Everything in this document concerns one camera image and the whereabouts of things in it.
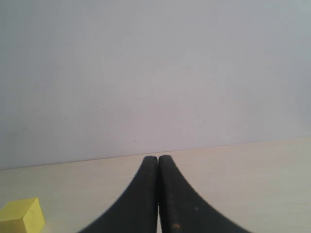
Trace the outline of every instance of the wooden block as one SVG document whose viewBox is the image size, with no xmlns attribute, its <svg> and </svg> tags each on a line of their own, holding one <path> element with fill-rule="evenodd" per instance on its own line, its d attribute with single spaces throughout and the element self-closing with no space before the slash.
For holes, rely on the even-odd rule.
<svg viewBox="0 0 311 233">
<path fill-rule="evenodd" d="M 38 198 L 10 201 L 0 209 L 0 233 L 39 233 L 44 223 Z"/>
</svg>

